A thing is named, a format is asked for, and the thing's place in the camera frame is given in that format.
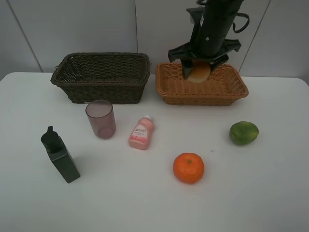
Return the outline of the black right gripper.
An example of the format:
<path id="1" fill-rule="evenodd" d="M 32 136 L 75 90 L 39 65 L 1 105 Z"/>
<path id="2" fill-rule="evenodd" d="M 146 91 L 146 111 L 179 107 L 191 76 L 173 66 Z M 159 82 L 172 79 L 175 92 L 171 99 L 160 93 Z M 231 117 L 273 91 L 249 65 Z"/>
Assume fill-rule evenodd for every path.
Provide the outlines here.
<path id="1" fill-rule="evenodd" d="M 199 60 L 208 62 L 211 72 L 215 71 L 220 65 L 227 63 L 229 57 L 228 53 L 231 51 L 238 52 L 241 48 L 239 40 L 225 39 L 221 48 L 214 55 L 206 55 L 202 51 L 202 47 L 194 48 L 190 42 L 185 43 L 177 48 L 168 51 L 168 58 L 170 62 L 181 60 L 183 78 L 188 79 L 191 71 L 194 69 L 192 60 Z"/>

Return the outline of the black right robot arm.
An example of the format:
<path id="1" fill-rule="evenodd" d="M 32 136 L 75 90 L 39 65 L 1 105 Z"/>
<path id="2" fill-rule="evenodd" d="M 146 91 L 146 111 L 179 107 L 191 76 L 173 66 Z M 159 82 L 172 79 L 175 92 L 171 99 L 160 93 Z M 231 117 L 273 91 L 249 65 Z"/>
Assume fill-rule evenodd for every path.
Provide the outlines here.
<path id="1" fill-rule="evenodd" d="M 240 41 L 226 36 L 230 28 L 241 33 L 250 23 L 249 16 L 239 12 L 242 3 L 243 0 L 198 0 L 199 7 L 186 9 L 194 23 L 190 41 L 168 52 L 170 62 L 181 61 L 184 79 L 193 73 L 196 61 L 206 62 L 213 72 L 228 61 L 229 52 L 239 51 Z"/>

